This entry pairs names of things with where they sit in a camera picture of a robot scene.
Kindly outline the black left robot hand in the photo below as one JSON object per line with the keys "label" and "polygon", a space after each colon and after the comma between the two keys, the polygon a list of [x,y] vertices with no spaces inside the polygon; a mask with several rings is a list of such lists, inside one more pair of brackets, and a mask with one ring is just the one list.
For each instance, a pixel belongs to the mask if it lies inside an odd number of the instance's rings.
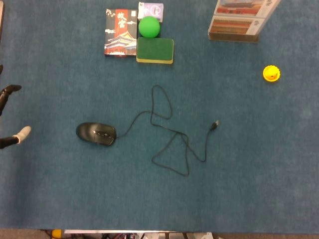
{"label": "black left robot hand", "polygon": [[[9,96],[13,92],[17,92],[22,88],[21,85],[8,85],[7,87],[3,88],[0,92],[0,115],[2,116],[2,112],[7,104]],[[14,144],[22,143],[31,133],[31,127],[25,126],[18,132],[17,134],[11,137],[5,137],[0,139],[0,148],[4,149]]]}

